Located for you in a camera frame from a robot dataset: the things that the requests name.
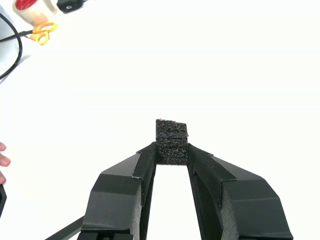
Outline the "person's bare hand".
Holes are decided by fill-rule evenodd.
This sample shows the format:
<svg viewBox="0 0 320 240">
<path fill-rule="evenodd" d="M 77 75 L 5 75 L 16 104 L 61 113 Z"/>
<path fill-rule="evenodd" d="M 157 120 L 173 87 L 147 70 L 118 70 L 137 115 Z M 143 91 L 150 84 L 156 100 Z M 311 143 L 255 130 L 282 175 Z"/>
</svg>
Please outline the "person's bare hand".
<svg viewBox="0 0 320 240">
<path fill-rule="evenodd" d="M 11 160 L 3 155 L 3 152 L 6 150 L 7 146 L 4 143 L 0 143 L 0 166 L 1 167 L 8 167 L 11 164 Z M 6 182 L 6 178 L 4 174 L 0 173 L 0 184 L 4 184 Z"/>
</svg>

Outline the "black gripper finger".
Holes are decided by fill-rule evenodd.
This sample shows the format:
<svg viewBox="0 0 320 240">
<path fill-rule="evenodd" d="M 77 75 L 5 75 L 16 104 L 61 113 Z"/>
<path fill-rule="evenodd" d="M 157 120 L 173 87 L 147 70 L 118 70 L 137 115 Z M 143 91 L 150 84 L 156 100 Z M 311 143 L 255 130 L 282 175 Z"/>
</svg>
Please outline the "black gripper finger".
<svg viewBox="0 0 320 240">
<path fill-rule="evenodd" d="M 193 145 L 187 165 L 203 240 L 292 240 L 279 196 L 261 176 Z"/>
<path fill-rule="evenodd" d="M 90 192 L 80 239 L 147 239 L 156 160 L 152 142 L 100 173 Z"/>
</svg>

